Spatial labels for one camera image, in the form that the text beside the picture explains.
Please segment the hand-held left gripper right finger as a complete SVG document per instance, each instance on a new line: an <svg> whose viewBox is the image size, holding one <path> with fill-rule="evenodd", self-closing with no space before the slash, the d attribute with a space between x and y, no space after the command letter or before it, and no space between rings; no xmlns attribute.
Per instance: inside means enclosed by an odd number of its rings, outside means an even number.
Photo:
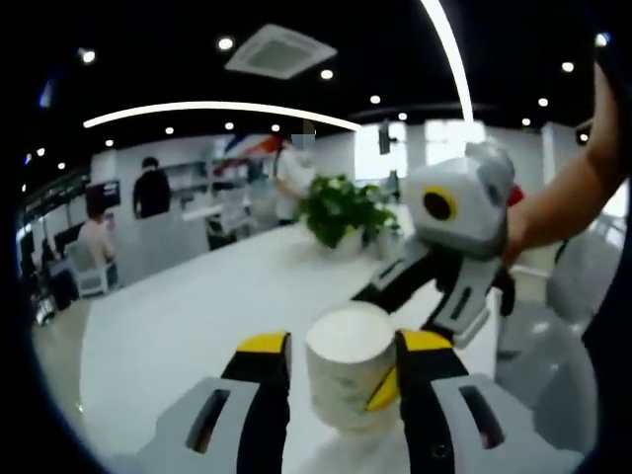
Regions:
<svg viewBox="0 0 632 474"><path fill-rule="evenodd" d="M413 473L572 473L578 452L535 430L530 410L486 375L470 374L449 340L395 337L400 415Z"/></svg>

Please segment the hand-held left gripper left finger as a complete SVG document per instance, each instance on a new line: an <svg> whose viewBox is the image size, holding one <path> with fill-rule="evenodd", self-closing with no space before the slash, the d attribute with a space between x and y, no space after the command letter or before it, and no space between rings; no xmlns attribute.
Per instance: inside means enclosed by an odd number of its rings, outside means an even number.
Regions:
<svg viewBox="0 0 632 474"><path fill-rule="evenodd" d="M290 418L291 336L240 343L159 418L140 450L144 473L279 473Z"/></svg>

